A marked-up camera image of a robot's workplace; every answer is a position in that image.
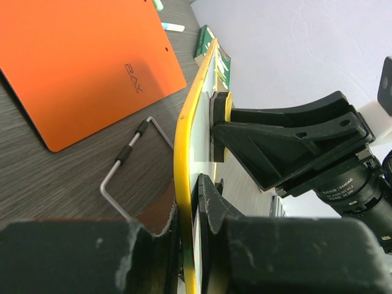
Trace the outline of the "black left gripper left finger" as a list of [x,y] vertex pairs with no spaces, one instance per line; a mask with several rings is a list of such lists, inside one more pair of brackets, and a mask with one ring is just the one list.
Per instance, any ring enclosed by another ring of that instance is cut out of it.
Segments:
[[28,219],[1,228],[2,293],[175,293],[178,210],[138,219]]

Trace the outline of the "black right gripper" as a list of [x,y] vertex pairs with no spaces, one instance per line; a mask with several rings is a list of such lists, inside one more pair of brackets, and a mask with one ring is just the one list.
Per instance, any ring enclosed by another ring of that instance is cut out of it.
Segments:
[[353,112],[336,91],[297,107],[234,108],[231,121],[245,122],[215,125],[213,135],[260,188],[299,187],[293,197],[313,190],[340,216],[364,222],[391,254],[391,153],[379,162]]

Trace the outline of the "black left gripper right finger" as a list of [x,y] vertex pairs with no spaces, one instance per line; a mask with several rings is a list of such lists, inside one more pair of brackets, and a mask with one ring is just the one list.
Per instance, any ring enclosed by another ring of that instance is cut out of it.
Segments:
[[390,293],[371,230],[345,219],[247,217],[198,177],[202,293]]

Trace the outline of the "yellow bone-shaped eraser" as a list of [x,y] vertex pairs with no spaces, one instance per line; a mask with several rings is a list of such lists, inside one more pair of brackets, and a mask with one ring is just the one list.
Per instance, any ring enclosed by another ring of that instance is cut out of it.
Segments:
[[233,97],[231,92],[215,92],[209,105],[209,132],[210,132],[210,160],[223,163],[225,160],[225,146],[213,135],[213,127],[227,123],[231,120]]

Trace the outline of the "yellow-framed whiteboard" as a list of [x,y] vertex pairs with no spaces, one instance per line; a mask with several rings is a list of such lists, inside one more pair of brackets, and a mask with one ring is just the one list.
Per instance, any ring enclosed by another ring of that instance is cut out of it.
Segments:
[[216,164],[210,161],[209,105],[217,91],[216,72],[213,69],[213,53],[217,43],[217,39],[214,39],[198,68],[175,131],[173,171],[186,293],[202,291],[197,182],[201,173],[211,178],[216,175]]

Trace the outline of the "black whiteboard stand foot right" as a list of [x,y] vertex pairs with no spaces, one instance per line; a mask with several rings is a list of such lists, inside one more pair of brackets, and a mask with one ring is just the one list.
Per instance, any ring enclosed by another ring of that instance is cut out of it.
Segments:
[[222,195],[224,189],[224,179],[222,178],[219,182],[214,183],[214,185],[218,193]]

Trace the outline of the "green cover book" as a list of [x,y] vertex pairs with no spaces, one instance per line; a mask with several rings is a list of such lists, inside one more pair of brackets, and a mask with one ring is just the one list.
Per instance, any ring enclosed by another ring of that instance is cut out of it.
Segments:
[[[216,39],[216,36],[207,24],[200,28],[194,52],[194,60],[199,66],[202,64],[214,39]],[[216,72],[216,88],[218,91],[230,90],[231,61],[231,57],[217,43],[213,53],[213,69]]]

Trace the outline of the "white blue-capped marker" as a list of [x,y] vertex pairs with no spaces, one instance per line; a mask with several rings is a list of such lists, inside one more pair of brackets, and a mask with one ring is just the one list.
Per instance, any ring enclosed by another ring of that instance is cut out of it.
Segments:
[[166,31],[174,31],[174,32],[183,32],[185,30],[184,25],[173,24],[173,23],[164,23],[162,22],[162,27]]

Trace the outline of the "orange clipboard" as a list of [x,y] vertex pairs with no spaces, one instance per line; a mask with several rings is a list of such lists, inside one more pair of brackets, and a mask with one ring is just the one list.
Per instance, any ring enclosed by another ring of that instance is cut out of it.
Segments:
[[151,1],[2,1],[1,72],[53,152],[187,85]]

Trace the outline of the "green highlighter marker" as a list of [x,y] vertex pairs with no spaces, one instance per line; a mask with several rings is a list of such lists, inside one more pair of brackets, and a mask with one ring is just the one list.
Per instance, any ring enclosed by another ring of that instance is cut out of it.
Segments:
[[158,12],[164,9],[164,5],[161,0],[153,0],[153,4]]

